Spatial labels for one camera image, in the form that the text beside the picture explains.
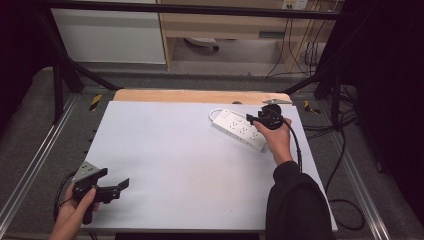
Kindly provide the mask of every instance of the hand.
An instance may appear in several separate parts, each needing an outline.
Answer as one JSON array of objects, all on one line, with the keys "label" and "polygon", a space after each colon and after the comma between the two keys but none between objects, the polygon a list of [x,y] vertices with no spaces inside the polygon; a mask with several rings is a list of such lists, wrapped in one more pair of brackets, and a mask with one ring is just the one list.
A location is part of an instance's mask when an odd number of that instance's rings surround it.
[{"label": "hand", "polygon": [[[65,193],[65,201],[72,198],[72,183]],[[93,203],[96,196],[96,189],[92,188],[81,200],[79,204],[75,200],[65,202],[59,211],[56,224],[54,225],[50,240],[71,240],[76,239],[78,230],[80,229],[85,211]],[[94,211],[97,211],[98,204],[94,204]]]},{"label": "hand", "polygon": [[[292,122],[288,118],[285,118],[285,120],[289,125]],[[253,125],[264,135],[277,166],[287,161],[293,161],[290,152],[290,129],[285,123],[275,130],[269,130],[262,123],[257,121],[253,121]]]}]

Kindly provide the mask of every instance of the black device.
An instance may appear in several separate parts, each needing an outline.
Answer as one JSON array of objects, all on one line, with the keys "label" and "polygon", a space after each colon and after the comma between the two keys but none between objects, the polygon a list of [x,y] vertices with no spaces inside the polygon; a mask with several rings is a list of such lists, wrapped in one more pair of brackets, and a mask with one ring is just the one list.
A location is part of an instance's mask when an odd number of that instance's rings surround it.
[{"label": "black device", "polygon": [[299,170],[302,173],[302,154],[300,152],[299,142],[297,141],[296,134],[294,133],[293,128],[286,122],[284,117],[281,115],[281,107],[278,104],[268,104],[263,106],[262,111],[258,111],[258,117],[254,117],[250,114],[246,114],[246,120],[253,125],[253,121],[262,123],[266,128],[270,130],[275,130],[286,124],[290,129],[294,142],[296,143],[297,149],[297,164],[299,165]]},{"label": "black device", "polygon": [[281,107],[277,104],[268,104],[263,106],[262,111],[258,111],[258,117],[246,114],[246,120],[253,125],[253,121],[262,123],[266,128],[275,130],[280,128],[285,120],[281,116]]},{"label": "black device", "polygon": [[[74,199],[79,203],[92,188],[96,188],[96,196],[94,197],[93,203],[108,204],[114,199],[119,199],[121,191],[129,186],[130,179],[127,178],[119,183],[118,186],[99,187],[97,181],[99,178],[106,175],[107,168],[99,169],[89,162],[84,162],[72,179],[74,182],[74,188],[72,189]],[[93,205],[85,212],[82,223],[87,225],[90,224],[92,220]]]}]

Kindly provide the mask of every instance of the power strip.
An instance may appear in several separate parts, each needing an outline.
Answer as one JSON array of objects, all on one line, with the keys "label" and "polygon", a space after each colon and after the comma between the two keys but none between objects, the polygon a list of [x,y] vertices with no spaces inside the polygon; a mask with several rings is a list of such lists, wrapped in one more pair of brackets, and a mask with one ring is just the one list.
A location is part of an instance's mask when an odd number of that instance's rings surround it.
[{"label": "power strip", "polygon": [[266,144],[265,137],[256,130],[255,126],[230,110],[223,109],[213,120],[212,125],[259,152]]}]

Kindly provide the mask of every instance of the white table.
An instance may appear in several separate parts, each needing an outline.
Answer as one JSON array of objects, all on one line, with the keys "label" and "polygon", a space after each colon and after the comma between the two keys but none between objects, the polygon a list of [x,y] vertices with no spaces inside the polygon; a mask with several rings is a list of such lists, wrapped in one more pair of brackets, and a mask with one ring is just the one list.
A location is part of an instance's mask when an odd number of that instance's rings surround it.
[{"label": "white table", "polygon": [[[110,102],[86,161],[108,168],[100,186],[130,178],[121,198],[103,204],[85,228],[112,231],[263,231],[276,167],[259,153],[212,127],[208,113],[227,108],[257,114],[263,105]],[[293,106],[303,170],[321,187]],[[292,152],[296,152],[294,142]],[[337,226],[332,217],[333,230]]]}]

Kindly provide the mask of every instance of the black jacket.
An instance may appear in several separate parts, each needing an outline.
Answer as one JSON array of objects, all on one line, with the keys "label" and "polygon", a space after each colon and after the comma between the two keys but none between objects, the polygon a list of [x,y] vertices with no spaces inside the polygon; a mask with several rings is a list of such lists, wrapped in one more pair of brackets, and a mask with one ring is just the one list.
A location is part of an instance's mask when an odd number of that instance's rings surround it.
[{"label": "black jacket", "polygon": [[266,212],[267,240],[335,239],[327,201],[296,162],[279,165],[274,180]]}]

